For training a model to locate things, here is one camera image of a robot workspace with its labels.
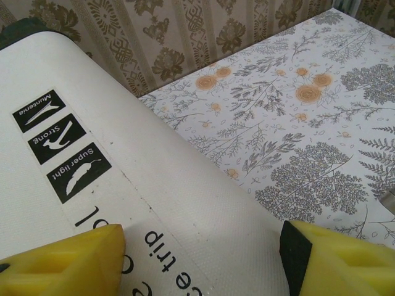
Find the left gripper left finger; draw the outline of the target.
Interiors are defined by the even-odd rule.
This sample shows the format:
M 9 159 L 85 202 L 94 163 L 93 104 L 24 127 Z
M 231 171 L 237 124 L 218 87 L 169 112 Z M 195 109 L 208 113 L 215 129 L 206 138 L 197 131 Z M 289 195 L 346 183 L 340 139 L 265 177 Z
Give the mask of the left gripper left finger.
M 125 253 L 109 224 L 1 260 L 1 295 L 118 295 Z

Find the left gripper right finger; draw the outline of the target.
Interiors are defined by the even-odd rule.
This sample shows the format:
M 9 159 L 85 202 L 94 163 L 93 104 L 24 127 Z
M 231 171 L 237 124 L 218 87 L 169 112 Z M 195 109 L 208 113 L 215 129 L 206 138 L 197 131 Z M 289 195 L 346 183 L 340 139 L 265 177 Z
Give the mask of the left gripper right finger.
M 290 295 L 394 295 L 394 250 L 285 221 L 280 256 Z

